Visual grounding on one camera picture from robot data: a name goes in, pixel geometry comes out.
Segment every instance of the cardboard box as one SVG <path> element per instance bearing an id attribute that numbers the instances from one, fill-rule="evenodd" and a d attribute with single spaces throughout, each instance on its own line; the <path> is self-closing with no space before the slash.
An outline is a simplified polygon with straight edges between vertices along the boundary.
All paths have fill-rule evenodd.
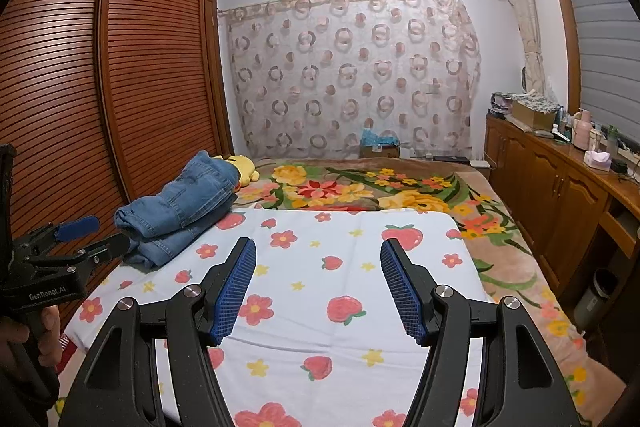
<path id="1" fill-rule="evenodd" d="M 511 114 L 513 118 L 520 120 L 532 129 L 551 131 L 556 121 L 556 114 L 554 112 L 544 114 L 543 112 L 534 111 L 529 107 L 525 107 L 517 100 L 513 100 L 513 111 L 511 111 Z"/>
<path id="2" fill-rule="evenodd" d="M 360 158 L 399 158 L 400 148 L 396 145 L 360 146 Z"/>

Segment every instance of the window blind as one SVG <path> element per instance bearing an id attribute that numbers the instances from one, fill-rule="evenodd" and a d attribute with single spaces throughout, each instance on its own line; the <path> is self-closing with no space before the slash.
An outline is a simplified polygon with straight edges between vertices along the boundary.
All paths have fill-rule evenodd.
<path id="1" fill-rule="evenodd" d="M 580 107 L 640 141 L 640 21 L 628 0 L 572 0 Z"/>

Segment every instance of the circle pattern curtain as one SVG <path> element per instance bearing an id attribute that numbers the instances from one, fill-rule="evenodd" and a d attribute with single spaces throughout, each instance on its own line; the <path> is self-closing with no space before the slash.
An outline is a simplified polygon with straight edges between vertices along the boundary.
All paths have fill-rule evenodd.
<path id="1" fill-rule="evenodd" d="M 227 13 L 253 158 L 357 157 L 362 131 L 470 153 L 478 38 L 462 0 L 286 0 Z"/>

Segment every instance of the blue denim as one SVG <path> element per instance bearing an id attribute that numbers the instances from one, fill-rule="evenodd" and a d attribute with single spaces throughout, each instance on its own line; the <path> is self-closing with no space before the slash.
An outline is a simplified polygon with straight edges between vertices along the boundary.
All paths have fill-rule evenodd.
<path id="1" fill-rule="evenodd" d="M 200 151 L 158 195 L 119 208 L 113 216 L 116 227 L 129 235 L 129 252 L 138 248 L 129 260 L 162 266 L 178 255 L 229 211 L 239 179 L 233 165 Z M 139 258 L 137 254 L 146 261 L 132 261 Z"/>
<path id="2" fill-rule="evenodd" d="M 217 208 L 205 214 L 185 229 L 167 233 L 153 239 L 141 241 L 129 237 L 129 254 L 127 263 L 143 264 L 146 269 L 163 266 L 171 261 L 182 250 L 188 247 L 201 233 L 209 230 L 213 225 L 225 217 L 236 201 L 235 194 L 230 195 Z"/>

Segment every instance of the white bedsheet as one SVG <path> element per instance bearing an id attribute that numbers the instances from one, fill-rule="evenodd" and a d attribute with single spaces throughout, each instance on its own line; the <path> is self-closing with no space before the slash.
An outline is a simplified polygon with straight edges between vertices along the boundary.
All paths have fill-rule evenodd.
<path id="1" fill-rule="evenodd" d="M 239 237 L 250 237 L 257 269 L 245 316 L 220 349 L 210 351 L 236 425 L 401 427 L 428 350 L 404 332 L 380 269 L 380 242 L 383 233 L 399 233 L 413 247 L 405 247 L 412 262 L 426 266 L 436 282 L 488 300 L 456 230 L 447 214 L 410 209 L 356 215 L 246 209 L 226 216 L 155 272 L 116 268 L 66 333 L 88 349 L 119 299 L 167 299 L 222 263 Z M 162 406 L 178 420 L 163 344 L 156 341 Z M 473 339 L 459 427 L 472 424 L 481 353 L 482 340 Z"/>

